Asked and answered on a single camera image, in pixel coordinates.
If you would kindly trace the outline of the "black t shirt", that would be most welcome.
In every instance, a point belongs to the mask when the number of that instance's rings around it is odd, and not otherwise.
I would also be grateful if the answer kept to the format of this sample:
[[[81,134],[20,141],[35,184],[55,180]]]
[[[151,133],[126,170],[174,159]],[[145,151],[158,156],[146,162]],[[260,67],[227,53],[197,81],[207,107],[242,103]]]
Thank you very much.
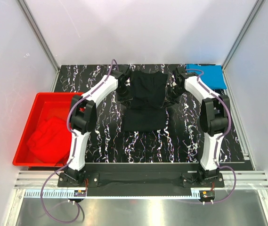
[[[132,100],[123,117],[126,132],[152,132],[165,128],[167,115],[163,102],[168,75],[162,72],[134,71],[130,79]]]

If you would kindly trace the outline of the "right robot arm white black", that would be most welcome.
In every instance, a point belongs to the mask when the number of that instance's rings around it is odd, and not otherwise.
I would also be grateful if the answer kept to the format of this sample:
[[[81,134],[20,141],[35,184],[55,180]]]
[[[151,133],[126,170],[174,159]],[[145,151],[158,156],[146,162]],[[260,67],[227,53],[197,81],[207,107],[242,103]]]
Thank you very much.
[[[175,81],[168,85],[162,106],[169,107],[178,103],[179,97],[185,92],[191,93],[201,104],[199,121],[204,132],[203,154],[196,174],[187,179],[187,182],[211,186],[218,180],[221,144],[231,129],[230,99],[227,95],[219,95],[202,82],[202,70],[177,67],[173,75]]]

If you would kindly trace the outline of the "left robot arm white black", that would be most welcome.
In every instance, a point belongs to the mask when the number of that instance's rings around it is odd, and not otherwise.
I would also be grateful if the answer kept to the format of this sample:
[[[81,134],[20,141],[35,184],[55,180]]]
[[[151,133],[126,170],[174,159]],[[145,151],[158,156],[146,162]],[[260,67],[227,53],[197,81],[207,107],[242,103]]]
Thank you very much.
[[[120,65],[109,70],[102,80],[81,96],[72,97],[67,116],[67,129],[72,134],[70,155],[64,174],[74,186],[81,186],[85,180],[85,153],[91,132],[97,125],[97,107],[113,91],[117,101],[129,106],[132,96],[127,81],[132,75],[129,66]]]

